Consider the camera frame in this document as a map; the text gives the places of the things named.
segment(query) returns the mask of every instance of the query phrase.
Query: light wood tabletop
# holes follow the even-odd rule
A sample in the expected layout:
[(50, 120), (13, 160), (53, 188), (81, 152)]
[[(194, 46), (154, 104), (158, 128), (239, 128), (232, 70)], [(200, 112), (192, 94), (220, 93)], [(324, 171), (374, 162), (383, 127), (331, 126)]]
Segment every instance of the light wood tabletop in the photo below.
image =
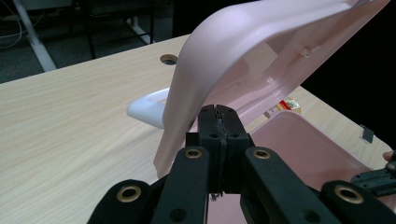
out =
[[(1, 223), (86, 223), (113, 185), (152, 184), (163, 131), (126, 115), (132, 100), (170, 86), (187, 36), (0, 85)], [(387, 144), (297, 88), (302, 116), (372, 168)]]

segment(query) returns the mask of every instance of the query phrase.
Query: wooden table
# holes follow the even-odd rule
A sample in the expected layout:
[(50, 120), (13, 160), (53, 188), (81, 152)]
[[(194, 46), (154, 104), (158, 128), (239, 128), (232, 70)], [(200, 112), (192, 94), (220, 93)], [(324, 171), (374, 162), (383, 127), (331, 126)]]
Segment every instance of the wooden table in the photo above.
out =
[[(0, 85), (0, 220), (86, 223), (114, 184), (157, 180), (152, 164), (162, 130), (128, 117), (137, 97), (170, 86), (186, 36)], [(291, 95), (302, 116), (373, 168), (383, 168), (380, 139), (317, 97)]]

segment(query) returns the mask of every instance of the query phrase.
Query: gray floor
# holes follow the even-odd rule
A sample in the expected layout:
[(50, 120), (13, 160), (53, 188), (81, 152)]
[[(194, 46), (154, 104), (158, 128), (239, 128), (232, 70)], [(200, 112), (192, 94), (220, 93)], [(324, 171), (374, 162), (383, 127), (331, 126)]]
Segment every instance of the gray floor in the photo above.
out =
[[(172, 37), (173, 5), (168, 0), (157, 0), (156, 4), (154, 41), (161, 42)], [(70, 16), (65, 8), (46, 10), (44, 13), (42, 11), (33, 11), (29, 12), (29, 16), (31, 16), (32, 23), (37, 22), (41, 18), (35, 26), (35, 30), (57, 68), (91, 60), (87, 38), (78, 15), (75, 17), (71, 31), (69, 30)], [(142, 29), (148, 29), (149, 18), (138, 18), (138, 22)], [(20, 31), (16, 21), (1, 20), (0, 25), (0, 37), (18, 34)], [(126, 28), (122, 21), (98, 24), (96, 31), (99, 32), (96, 38), (103, 39), (111, 38), (114, 35), (131, 34), (131, 30)], [(26, 33), (22, 34), (18, 42), (17, 40), (17, 36), (0, 38), (0, 83), (44, 72), (29, 44)], [(96, 48), (96, 52), (98, 57), (103, 57), (144, 45), (143, 41), (135, 38), (100, 46)]]

